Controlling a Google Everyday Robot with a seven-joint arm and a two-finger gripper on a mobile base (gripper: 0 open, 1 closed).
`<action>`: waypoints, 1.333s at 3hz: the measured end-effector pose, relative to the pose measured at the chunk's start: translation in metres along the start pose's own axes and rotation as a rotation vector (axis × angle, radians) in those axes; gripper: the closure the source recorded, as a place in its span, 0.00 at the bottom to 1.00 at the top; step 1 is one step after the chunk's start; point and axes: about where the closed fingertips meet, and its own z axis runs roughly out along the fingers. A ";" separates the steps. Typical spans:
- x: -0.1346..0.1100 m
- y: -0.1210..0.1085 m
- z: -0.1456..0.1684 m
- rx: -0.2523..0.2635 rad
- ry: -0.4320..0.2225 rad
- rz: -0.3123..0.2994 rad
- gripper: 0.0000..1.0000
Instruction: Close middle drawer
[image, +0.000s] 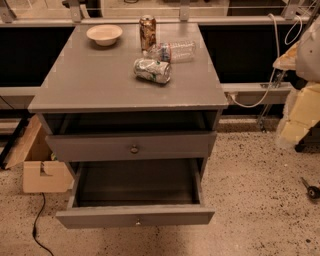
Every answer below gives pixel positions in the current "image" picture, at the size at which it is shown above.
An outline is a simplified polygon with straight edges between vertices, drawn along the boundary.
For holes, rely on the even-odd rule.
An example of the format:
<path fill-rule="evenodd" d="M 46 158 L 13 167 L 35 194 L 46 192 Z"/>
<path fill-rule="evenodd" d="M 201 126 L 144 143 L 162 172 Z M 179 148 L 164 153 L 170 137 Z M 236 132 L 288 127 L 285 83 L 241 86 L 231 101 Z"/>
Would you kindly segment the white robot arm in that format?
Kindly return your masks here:
<path fill-rule="evenodd" d="M 307 84 L 301 90 L 292 89 L 284 117 L 277 128 L 277 144 L 281 148 L 297 145 L 320 121 L 320 17 L 273 63 L 273 67 L 294 71 Z"/>

